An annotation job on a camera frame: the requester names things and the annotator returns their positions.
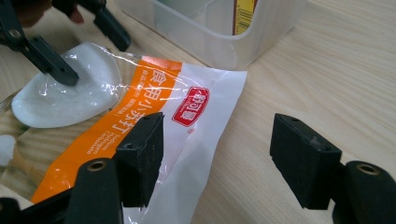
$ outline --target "yellow label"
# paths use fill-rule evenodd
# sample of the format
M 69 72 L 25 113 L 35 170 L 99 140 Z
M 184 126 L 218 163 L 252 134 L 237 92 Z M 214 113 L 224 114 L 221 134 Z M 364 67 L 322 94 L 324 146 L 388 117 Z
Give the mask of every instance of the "yellow label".
M 257 0 L 235 0 L 233 34 L 241 35 L 251 24 Z

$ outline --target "plastic container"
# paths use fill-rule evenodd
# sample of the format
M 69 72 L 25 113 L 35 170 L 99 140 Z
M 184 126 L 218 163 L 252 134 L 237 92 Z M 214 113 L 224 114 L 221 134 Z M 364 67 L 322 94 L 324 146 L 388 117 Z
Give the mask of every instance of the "plastic container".
M 233 35 L 235 1 L 242 0 L 116 0 L 116 4 L 206 65 L 242 70 L 296 24 L 307 2 L 257 0 L 249 27 Z

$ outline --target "red logo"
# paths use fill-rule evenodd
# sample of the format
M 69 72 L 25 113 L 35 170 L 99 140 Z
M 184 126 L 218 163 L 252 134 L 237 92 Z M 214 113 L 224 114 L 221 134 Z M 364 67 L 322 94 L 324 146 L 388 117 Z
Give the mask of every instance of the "red logo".
M 209 102 L 209 90 L 200 87 L 190 87 L 186 98 L 178 107 L 172 120 L 186 127 L 191 126 L 201 114 Z

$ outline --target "wood grain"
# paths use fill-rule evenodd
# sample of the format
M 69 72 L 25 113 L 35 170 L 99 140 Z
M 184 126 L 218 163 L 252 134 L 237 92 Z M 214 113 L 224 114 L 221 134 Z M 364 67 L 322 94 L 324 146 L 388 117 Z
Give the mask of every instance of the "wood grain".
M 142 24 L 111 11 L 133 38 L 130 52 L 199 63 Z M 295 28 L 248 68 L 247 82 L 220 138 L 192 222 L 332 223 L 302 209 L 269 156 L 275 113 L 296 117 L 343 150 L 342 162 L 377 164 L 396 178 L 396 1 L 311 0 Z M 26 31 L 58 52 L 82 41 L 114 48 L 90 22 L 55 10 Z M 0 47 L 0 100 L 36 73 Z

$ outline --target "black clamp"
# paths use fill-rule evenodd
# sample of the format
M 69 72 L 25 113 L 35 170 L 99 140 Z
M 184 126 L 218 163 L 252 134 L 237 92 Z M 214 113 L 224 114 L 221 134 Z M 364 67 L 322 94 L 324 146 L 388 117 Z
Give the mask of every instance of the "black clamp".
M 163 160 L 163 113 L 140 119 L 112 159 L 82 164 L 75 186 L 20 210 L 0 198 L 2 224 L 121 224 L 122 207 L 149 205 Z
M 396 223 L 396 183 L 364 161 L 340 162 L 342 151 L 302 121 L 276 114 L 270 155 L 301 207 L 327 210 L 336 224 Z
M 131 45 L 131 37 L 106 8 L 106 0 L 52 0 L 52 5 L 70 16 L 75 4 L 85 7 L 95 15 L 93 23 L 107 36 L 121 51 Z
M 120 23 L 106 9 L 106 0 L 55 0 L 54 7 L 70 15 L 74 4 L 80 4 L 95 14 L 94 23 L 119 50 L 131 45 L 131 38 Z M 75 86 L 78 74 L 40 36 L 27 39 L 15 14 L 11 0 L 0 0 L 0 44 L 21 52 L 43 74 L 56 81 Z

